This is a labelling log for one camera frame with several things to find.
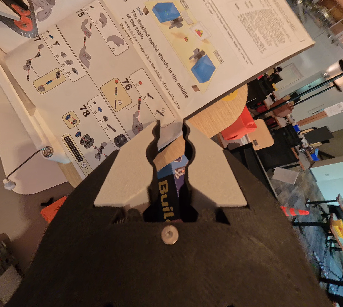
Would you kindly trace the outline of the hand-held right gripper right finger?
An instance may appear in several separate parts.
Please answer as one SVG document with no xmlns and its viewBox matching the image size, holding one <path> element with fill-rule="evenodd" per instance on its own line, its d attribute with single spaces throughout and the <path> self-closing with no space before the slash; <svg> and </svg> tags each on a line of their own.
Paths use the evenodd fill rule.
<svg viewBox="0 0 343 307">
<path fill-rule="evenodd" d="M 184 182 L 190 205 L 195 209 L 247 206 L 224 150 L 188 120 L 183 121 L 182 132 L 188 159 Z"/>
</svg>

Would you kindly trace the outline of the pale wooden panel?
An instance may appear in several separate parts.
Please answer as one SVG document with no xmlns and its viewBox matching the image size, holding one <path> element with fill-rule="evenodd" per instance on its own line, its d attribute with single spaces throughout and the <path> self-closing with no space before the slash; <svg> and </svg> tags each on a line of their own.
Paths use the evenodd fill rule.
<svg viewBox="0 0 343 307">
<path fill-rule="evenodd" d="M 252 143 L 255 151 L 271 147 L 274 144 L 274 139 L 262 119 L 255 120 L 256 129 L 248 134 L 249 141 Z"/>
</svg>

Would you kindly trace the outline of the orange traffic cone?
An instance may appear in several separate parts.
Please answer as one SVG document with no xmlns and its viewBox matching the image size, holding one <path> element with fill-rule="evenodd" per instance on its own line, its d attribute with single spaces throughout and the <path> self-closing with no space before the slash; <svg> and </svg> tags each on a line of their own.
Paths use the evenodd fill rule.
<svg viewBox="0 0 343 307">
<path fill-rule="evenodd" d="M 286 217 L 310 215 L 308 210 L 295 209 L 292 207 L 280 206 Z"/>
</svg>

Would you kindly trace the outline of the orange bin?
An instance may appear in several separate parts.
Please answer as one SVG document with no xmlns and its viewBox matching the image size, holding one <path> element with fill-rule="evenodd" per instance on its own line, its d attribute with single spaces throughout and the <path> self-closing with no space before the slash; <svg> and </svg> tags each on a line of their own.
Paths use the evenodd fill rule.
<svg viewBox="0 0 343 307">
<path fill-rule="evenodd" d="M 238 119 L 232 125 L 221 131 L 221 135 L 225 141 L 238 140 L 254 132 L 256 129 L 257 125 L 248 108 L 245 106 Z"/>
</svg>

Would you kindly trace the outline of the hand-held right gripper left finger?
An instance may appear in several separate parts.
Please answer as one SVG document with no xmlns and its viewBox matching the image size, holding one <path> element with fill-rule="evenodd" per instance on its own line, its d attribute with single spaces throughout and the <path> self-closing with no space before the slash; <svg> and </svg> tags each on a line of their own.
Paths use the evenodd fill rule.
<svg viewBox="0 0 343 307">
<path fill-rule="evenodd" d="M 153 159 L 159 138 L 160 121 L 153 121 L 121 147 L 95 198 L 95 207 L 121 207 L 143 213 L 151 205 L 149 187 L 157 176 Z"/>
</svg>

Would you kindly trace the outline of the instruction booklet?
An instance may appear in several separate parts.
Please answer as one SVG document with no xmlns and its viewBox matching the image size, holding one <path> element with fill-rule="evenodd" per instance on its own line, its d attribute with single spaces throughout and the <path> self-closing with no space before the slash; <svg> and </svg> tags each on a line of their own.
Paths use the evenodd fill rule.
<svg viewBox="0 0 343 307">
<path fill-rule="evenodd" d="M 181 120 L 104 0 L 5 0 L 5 67 L 33 104 L 30 133 L 82 179 L 154 121 L 158 149 Z"/>
</svg>

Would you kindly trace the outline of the large printed task sheet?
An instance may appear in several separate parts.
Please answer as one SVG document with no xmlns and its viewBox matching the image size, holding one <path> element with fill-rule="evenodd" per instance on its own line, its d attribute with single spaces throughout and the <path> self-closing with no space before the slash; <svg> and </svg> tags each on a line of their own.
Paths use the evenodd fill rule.
<svg viewBox="0 0 343 307">
<path fill-rule="evenodd" d="M 103 0 L 186 118 L 314 46 L 286 0 Z"/>
</svg>

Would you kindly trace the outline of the small orange piece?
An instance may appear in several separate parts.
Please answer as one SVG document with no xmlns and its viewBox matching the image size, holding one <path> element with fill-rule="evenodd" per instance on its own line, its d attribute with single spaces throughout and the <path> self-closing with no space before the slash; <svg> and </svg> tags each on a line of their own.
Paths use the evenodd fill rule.
<svg viewBox="0 0 343 307">
<path fill-rule="evenodd" d="M 51 223 L 54 219 L 55 215 L 67 199 L 67 196 L 63 196 L 57 200 L 55 200 L 53 197 L 51 197 L 47 202 L 41 203 L 41 216 L 47 223 Z"/>
</svg>

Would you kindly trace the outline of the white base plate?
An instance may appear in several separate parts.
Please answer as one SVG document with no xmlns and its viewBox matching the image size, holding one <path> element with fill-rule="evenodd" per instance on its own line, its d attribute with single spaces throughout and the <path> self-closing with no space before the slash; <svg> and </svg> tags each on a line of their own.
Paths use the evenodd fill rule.
<svg viewBox="0 0 343 307">
<path fill-rule="evenodd" d="M 37 151 L 4 91 L 0 90 L 0 155 L 5 176 Z M 19 194 L 35 194 L 67 180 L 56 162 L 35 155 L 10 178 Z"/>
</svg>

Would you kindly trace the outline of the blue robot kit box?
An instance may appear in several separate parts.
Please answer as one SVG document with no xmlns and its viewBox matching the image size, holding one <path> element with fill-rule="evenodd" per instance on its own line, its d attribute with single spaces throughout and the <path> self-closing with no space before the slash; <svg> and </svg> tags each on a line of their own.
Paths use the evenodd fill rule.
<svg viewBox="0 0 343 307">
<path fill-rule="evenodd" d="M 172 222 L 180 219 L 179 191 L 184 184 L 188 159 L 177 158 L 157 172 L 159 197 L 157 199 L 158 222 Z"/>
</svg>

